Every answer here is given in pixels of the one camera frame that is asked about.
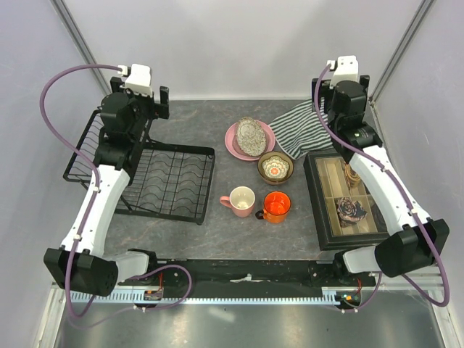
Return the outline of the pink plate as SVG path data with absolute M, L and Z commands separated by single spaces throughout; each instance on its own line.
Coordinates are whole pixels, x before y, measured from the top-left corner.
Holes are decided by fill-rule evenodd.
M 273 151 L 276 145 L 276 137 L 274 132 L 272 131 L 271 127 L 264 123 L 263 121 L 258 120 L 258 124 L 262 127 L 265 137 L 266 137 L 266 148 L 265 152 Z M 237 140 L 236 140 L 236 128 L 238 126 L 238 122 L 234 123 L 225 133 L 225 147 L 232 154 L 235 158 L 238 158 L 243 161 L 253 162 L 257 161 L 260 157 L 252 157 L 247 155 L 245 152 L 241 150 L 239 147 Z

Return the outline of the speckled grey plate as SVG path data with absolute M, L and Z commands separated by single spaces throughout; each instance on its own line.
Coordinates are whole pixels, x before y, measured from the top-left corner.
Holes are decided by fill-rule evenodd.
M 240 150 L 251 157 L 259 157 L 267 146 L 262 126 L 250 117 L 243 117 L 238 122 L 236 141 Z

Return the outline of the patterned small bowl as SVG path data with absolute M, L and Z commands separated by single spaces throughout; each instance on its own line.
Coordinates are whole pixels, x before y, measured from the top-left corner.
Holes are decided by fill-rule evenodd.
M 272 156 L 262 162 L 261 168 L 266 178 L 282 181 L 288 174 L 290 164 L 279 156 Z

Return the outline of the brown bowl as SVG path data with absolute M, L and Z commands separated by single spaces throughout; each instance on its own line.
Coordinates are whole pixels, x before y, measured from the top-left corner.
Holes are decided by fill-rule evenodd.
M 266 152 L 259 158 L 257 169 L 264 182 L 276 186 L 290 179 L 294 163 L 283 152 Z

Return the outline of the orange mug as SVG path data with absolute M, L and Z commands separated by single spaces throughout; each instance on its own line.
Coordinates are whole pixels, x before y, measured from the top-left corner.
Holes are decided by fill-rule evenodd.
M 258 220 L 269 223 L 282 223 L 291 209 L 291 199 L 282 191 L 270 192 L 263 201 L 263 207 L 255 213 Z

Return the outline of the pink mug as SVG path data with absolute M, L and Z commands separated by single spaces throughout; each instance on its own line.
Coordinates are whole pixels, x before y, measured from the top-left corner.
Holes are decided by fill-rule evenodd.
M 228 196 L 220 197 L 220 203 L 239 218 L 245 218 L 252 213 L 255 200 L 253 190 L 246 186 L 238 186 Z

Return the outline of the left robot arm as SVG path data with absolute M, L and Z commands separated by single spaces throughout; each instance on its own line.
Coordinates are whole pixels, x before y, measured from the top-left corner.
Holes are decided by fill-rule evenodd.
M 159 268 L 140 252 L 105 260 L 104 242 L 117 203 L 132 184 L 153 119 L 169 117 L 169 89 L 160 87 L 155 102 L 147 72 L 131 71 L 110 81 L 112 92 L 95 111 L 102 126 L 91 160 L 88 191 L 72 228 L 57 249 L 48 248 L 43 262 L 62 289 L 108 296 L 123 281 L 122 269 L 134 270 L 143 285 L 159 277 Z

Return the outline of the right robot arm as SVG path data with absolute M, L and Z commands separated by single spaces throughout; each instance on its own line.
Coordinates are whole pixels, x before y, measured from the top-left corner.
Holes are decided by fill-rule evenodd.
M 358 273 L 376 272 L 394 278 L 435 265 L 448 282 L 440 254 L 450 229 L 433 219 L 396 174 L 377 131 L 364 121 L 368 76 L 340 80 L 332 86 L 323 77 L 312 80 L 313 111 L 331 143 L 360 177 L 377 204 L 388 238 L 376 245 L 340 252 L 332 276 L 346 286 Z

